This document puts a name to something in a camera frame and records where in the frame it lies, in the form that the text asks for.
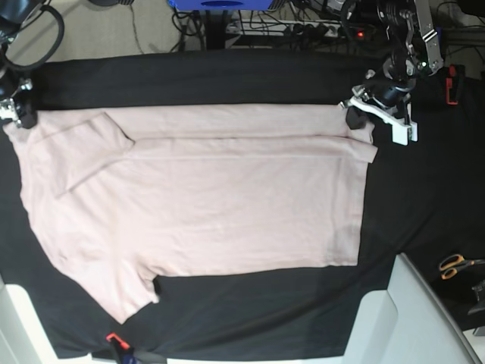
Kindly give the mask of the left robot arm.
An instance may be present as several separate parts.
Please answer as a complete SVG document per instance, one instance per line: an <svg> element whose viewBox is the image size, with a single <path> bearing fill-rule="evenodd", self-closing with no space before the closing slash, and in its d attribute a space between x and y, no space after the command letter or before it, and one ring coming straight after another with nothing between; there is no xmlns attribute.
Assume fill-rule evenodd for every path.
<svg viewBox="0 0 485 364"><path fill-rule="evenodd" d="M341 102L346 123L362 129L370 116L396 119L411 125L411 92L418 79L434 75L442 66L439 34L427 1L345 1L339 12L346 38L366 55L383 56L378 69L369 70L352 98Z"/></svg>

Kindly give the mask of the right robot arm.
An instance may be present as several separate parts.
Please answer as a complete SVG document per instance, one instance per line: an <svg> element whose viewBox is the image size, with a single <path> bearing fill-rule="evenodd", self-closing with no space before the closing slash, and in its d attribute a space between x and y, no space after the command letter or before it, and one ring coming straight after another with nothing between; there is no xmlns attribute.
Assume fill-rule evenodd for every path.
<svg viewBox="0 0 485 364"><path fill-rule="evenodd" d="M51 48L32 64L14 63L7 56L9 46L45 13L49 13L58 25ZM33 90L30 72L44 65L55 54L64 31L64 19L49 1L1 2L1 125L12 123L18 128L30 129L37 124L37 112L30 98Z"/></svg>

